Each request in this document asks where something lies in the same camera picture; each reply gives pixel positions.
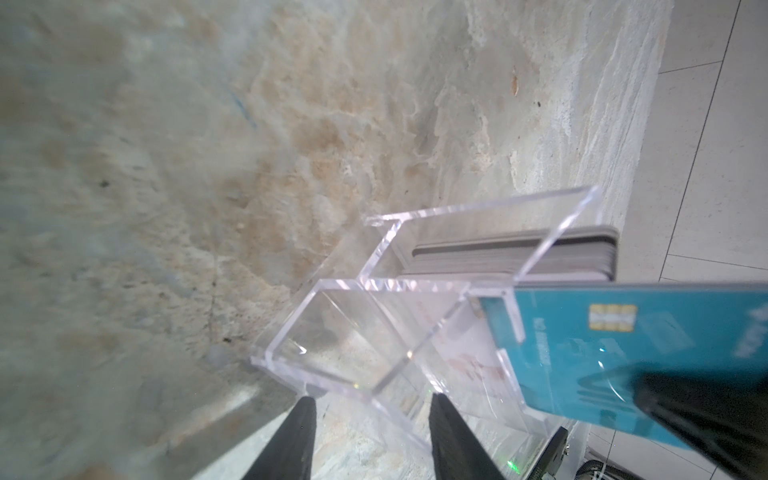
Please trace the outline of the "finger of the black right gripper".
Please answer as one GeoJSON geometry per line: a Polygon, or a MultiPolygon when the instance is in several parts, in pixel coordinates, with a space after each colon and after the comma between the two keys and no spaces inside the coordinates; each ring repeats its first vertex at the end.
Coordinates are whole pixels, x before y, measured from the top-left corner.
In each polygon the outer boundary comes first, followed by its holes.
{"type": "Polygon", "coordinates": [[[666,373],[634,383],[635,406],[734,479],[767,477],[767,380],[752,387],[666,373]]]}

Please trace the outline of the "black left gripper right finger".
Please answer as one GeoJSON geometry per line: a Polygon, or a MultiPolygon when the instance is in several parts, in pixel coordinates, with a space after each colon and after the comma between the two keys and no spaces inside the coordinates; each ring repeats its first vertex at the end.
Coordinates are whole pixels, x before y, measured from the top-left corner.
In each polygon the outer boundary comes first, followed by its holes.
{"type": "Polygon", "coordinates": [[[437,480],[504,479],[445,394],[432,396],[429,428],[437,480]]]}

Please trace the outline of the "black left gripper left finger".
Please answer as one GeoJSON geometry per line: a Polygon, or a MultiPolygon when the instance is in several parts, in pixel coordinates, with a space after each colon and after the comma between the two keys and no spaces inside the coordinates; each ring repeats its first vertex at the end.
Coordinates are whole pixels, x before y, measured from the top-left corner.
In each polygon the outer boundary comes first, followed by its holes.
{"type": "Polygon", "coordinates": [[[309,480],[317,428],[314,398],[298,400],[242,480],[309,480]]]}

